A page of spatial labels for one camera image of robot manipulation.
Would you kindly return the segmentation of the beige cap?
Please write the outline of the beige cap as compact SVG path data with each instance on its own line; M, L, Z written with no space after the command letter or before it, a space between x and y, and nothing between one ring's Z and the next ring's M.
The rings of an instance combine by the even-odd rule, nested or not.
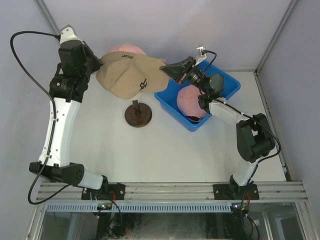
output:
M140 93L165 90L170 77L160 68L165 63L147 55L116 51L105 54L96 72L100 85L118 98L129 100Z

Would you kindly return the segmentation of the pink baseball cap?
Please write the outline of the pink baseball cap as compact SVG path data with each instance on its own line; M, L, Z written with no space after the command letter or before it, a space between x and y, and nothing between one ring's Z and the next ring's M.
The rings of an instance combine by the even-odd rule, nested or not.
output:
M141 48L130 43L114 46L103 59L103 65L108 67L141 67L144 65L161 67L167 64L165 59L149 57Z

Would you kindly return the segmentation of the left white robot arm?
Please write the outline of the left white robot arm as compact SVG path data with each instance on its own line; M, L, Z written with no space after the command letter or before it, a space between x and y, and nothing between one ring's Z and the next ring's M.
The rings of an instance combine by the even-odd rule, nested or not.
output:
M68 40L58 49L60 63L49 84L50 118L42 153L29 171L38 178L92 190L104 200L109 196L108 179L85 170L70 159L70 145L75 119L88 89L90 76L102 66L89 46L80 40Z

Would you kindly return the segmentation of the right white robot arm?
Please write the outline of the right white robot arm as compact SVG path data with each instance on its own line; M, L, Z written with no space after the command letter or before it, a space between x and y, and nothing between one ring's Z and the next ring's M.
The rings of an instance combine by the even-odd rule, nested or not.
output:
M223 96L226 75L215 72L207 75L212 67L201 69L197 60L189 56L185 60L160 67L160 70L176 83L188 82L197 90L195 105L202 111L218 117L235 128L236 148L240 161L230 176L228 191L234 199L247 195L259 164L271 158L270 152L279 144L263 113L249 116L227 103Z

